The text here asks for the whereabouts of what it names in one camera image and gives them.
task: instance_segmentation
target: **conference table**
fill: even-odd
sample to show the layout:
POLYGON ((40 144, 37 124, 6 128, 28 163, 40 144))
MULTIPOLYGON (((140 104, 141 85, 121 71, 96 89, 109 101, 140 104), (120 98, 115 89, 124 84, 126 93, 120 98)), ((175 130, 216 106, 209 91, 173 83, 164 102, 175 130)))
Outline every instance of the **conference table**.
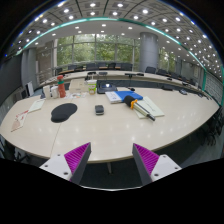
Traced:
MULTIPOLYGON (((118 91, 127 90, 118 87, 118 91)), ((13 105, 0 126, 0 134, 17 148, 46 159, 91 142, 88 163, 113 162, 133 158, 133 143, 156 152, 179 141, 203 125, 219 108, 213 99, 193 93, 182 95, 179 91, 154 88, 135 88, 135 92, 149 97, 164 116, 156 117, 155 121, 140 119, 125 103, 111 104, 105 94, 87 93, 83 98, 45 99, 40 110, 28 113, 22 128, 11 132, 15 116, 28 110, 40 99, 39 95, 13 105), (76 113, 64 122, 52 122, 51 111, 65 103, 76 104, 76 113), (103 105, 103 115, 95 114, 95 105, 103 105)))

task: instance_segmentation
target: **office room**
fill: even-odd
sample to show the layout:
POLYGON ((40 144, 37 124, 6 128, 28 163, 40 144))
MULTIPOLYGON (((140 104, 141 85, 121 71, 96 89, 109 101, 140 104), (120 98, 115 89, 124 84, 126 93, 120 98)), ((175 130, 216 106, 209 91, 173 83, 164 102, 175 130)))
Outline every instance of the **office room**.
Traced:
POLYGON ((37 1, 4 18, 1 161, 123 190, 222 158, 224 53, 206 9, 223 15, 181 2, 37 1))

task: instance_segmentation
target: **blue binder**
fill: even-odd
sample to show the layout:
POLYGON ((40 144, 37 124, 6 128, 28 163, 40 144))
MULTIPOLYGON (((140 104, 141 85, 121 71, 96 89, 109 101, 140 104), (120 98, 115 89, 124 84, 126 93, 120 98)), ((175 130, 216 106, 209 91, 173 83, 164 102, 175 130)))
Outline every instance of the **blue binder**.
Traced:
POLYGON ((122 100, 122 102, 124 102, 124 98, 126 96, 132 96, 133 98, 137 99, 137 100, 142 100, 143 97, 133 91, 114 91, 122 100))

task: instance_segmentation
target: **paper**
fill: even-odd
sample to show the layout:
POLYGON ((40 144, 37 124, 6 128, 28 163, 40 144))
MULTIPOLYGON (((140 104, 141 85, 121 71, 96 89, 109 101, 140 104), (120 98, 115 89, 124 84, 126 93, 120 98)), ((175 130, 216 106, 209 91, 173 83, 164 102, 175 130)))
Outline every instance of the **paper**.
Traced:
POLYGON ((28 111, 29 110, 26 110, 23 113, 16 115, 15 121, 13 122, 13 125, 12 125, 11 132, 23 127, 28 111))
POLYGON ((43 106, 44 102, 45 102, 45 99, 36 100, 35 102, 33 102, 28 113, 30 113, 32 111, 40 110, 41 107, 43 106))
MULTIPOLYGON (((149 97, 144 96, 143 100, 138 100, 137 102, 139 105, 141 105, 142 107, 144 107, 147 111, 150 112, 150 114, 152 114, 154 117, 160 117, 160 116, 164 116, 164 113, 159 109, 159 107, 157 107, 155 105, 155 103, 149 99, 149 97)), ((139 111, 135 110, 136 114, 138 115, 138 117, 140 119, 142 118, 147 118, 145 117, 143 114, 141 114, 139 111)))

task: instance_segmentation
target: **ceiling light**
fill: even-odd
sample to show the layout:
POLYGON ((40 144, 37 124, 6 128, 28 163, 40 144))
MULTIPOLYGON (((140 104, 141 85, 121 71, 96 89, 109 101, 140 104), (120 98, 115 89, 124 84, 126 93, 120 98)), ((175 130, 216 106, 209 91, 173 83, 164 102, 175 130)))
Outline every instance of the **ceiling light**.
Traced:
POLYGON ((64 2, 61 2, 60 4, 58 4, 58 7, 61 7, 64 5, 64 2))

